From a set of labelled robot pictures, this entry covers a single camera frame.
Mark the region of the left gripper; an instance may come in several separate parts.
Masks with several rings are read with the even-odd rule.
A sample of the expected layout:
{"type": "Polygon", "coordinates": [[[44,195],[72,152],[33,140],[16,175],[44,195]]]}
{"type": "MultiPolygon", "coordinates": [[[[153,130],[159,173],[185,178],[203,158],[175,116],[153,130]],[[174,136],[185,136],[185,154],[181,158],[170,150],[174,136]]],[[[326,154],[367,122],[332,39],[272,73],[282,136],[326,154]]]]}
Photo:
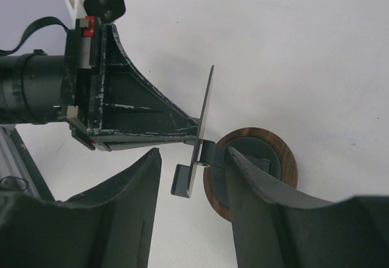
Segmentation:
{"type": "Polygon", "coordinates": [[[90,150],[185,142],[199,129],[139,72],[116,26],[98,17],[77,19],[67,33],[62,105],[71,136],[90,150]]]}

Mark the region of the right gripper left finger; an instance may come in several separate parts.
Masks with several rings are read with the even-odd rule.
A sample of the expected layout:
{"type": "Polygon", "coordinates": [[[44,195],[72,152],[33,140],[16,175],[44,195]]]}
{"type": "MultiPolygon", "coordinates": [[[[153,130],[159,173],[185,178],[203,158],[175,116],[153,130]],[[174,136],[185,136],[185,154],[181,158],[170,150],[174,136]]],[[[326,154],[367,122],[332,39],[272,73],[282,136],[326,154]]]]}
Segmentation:
{"type": "Polygon", "coordinates": [[[161,174],[157,148],[66,201],[1,192],[2,267],[146,267],[161,174]]]}

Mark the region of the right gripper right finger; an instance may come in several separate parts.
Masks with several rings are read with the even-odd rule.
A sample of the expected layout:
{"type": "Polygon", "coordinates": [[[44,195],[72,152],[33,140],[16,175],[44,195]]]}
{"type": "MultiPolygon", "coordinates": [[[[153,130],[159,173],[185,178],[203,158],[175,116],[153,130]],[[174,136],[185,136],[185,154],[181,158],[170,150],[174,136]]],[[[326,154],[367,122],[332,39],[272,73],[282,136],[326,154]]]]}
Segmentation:
{"type": "Polygon", "coordinates": [[[239,267],[387,267],[388,198],[330,202],[264,176],[229,172],[239,267]]]}

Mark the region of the brown base phone stand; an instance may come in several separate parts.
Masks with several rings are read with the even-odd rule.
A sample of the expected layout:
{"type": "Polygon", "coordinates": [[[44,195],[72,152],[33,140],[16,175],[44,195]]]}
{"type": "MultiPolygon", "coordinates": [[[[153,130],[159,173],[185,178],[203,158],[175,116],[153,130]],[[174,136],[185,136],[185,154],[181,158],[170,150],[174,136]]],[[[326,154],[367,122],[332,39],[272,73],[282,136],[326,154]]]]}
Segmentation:
{"type": "Polygon", "coordinates": [[[201,116],[196,119],[196,136],[186,143],[192,145],[188,165],[177,165],[170,193],[190,198],[196,170],[203,167],[202,182],[205,196],[212,209],[223,219],[233,221],[234,198],[231,188],[236,185],[229,172],[236,163],[237,170],[251,182],[264,176],[278,180],[292,188],[297,187],[297,161],[287,143],[275,133],[258,127],[232,131],[220,141],[204,138],[208,105],[213,83],[209,73],[201,116]]]}

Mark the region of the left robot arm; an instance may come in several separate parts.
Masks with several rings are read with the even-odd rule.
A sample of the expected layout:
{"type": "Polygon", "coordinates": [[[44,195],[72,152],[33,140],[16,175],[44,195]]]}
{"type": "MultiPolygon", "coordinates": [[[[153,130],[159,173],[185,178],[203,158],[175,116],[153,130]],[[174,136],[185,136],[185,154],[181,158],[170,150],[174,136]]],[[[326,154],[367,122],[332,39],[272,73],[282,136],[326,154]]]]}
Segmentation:
{"type": "Polygon", "coordinates": [[[63,55],[1,52],[1,123],[65,122],[72,137],[101,151],[191,142],[190,117],[135,67],[115,25],[78,19],[63,55]]]}

